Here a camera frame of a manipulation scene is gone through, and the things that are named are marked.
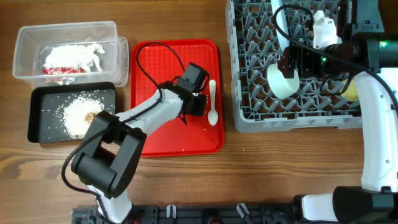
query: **dish rack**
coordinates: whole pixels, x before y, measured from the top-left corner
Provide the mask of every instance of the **dish rack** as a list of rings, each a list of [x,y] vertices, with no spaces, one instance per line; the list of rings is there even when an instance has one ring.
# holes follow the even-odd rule
[[[336,21],[337,0],[282,1],[287,3],[307,7],[313,13],[322,10],[325,16]],[[277,63],[283,52],[271,22],[271,0],[228,0],[225,16],[232,66],[234,124],[238,131],[289,131],[317,126],[362,128],[359,100],[350,102],[342,96],[321,95],[322,81],[316,78],[300,79],[298,92],[285,100],[274,96],[268,85],[267,68]],[[312,45],[313,37],[305,27],[309,16],[295,9],[286,9],[285,16],[289,35]],[[342,74],[328,81],[324,93],[338,92],[346,77],[347,74]]]

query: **white utensil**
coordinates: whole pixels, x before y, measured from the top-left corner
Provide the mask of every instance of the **white utensil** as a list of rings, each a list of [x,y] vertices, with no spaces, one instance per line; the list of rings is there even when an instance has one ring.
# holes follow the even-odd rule
[[[209,111],[207,118],[209,120],[209,123],[214,126],[216,125],[218,121],[218,113],[214,107],[214,102],[216,100],[216,81],[215,80],[210,80],[209,82],[210,86],[210,104],[211,104],[211,110]]]

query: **red tray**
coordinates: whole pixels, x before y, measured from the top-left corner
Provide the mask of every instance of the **red tray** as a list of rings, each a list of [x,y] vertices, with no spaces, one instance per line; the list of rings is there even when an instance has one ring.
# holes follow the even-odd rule
[[[215,126],[211,126],[207,119],[210,110],[210,93],[207,86],[202,92],[208,95],[205,115],[187,115],[187,125],[181,119],[165,123],[148,136],[142,157],[186,156],[217,152],[224,145],[223,104],[217,46],[206,39],[163,40],[160,42],[171,46],[178,53],[185,68],[189,62],[193,62],[204,68],[209,73],[210,79],[216,80],[215,107],[218,112],[218,122]],[[138,43],[131,52],[131,108],[146,101],[156,91],[154,84],[136,64],[137,50],[146,43],[148,42]],[[183,73],[175,55],[160,45],[149,45],[142,49],[139,61],[157,83],[171,80]]]

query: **clear plastic container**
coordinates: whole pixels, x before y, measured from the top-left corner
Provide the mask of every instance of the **clear plastic container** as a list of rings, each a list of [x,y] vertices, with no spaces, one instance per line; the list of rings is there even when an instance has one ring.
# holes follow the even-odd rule
[[[100,44],[105,51],[105,54],[97,54],[102,72],[92,66],[91,72],[85,73],[43,73],[45,59],[53,47],[93,43]],[[113,82],[115,86],[124,86],[129,71],[128,49],[127,40],[118,36],[116,24],[112,21],[22,27],[15,46],[12,74],[34,88],[63,84],[59,80],[65,78],[68,84]]]

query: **wooden surface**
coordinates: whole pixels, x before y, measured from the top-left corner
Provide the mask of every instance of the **wooden surface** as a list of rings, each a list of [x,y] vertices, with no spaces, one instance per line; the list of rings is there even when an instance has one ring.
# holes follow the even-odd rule
[[[287,202],[296,194],[360,185],[360,129],[235,130],[225,1],[34,2],[0,3],[0,223],[69,223],[73,207],[95,204],[94,197],[68,189],[60,178],[61,165],[78,142],[27,140],[32,88],[12,76],[12,61],[19,28],[39,24],[115,21],[130,50],[139,41],[160,39],[208,38],[219,47],[224,147],[209,156],[141,159],[128,188],[133,203]],[[397,5],[394,0],[381,4],[389,32],[397,30]],[[120,110],[129,108],[129,84],[118,89],[118,101]],[[69,169],[67,176],[81,185]]]

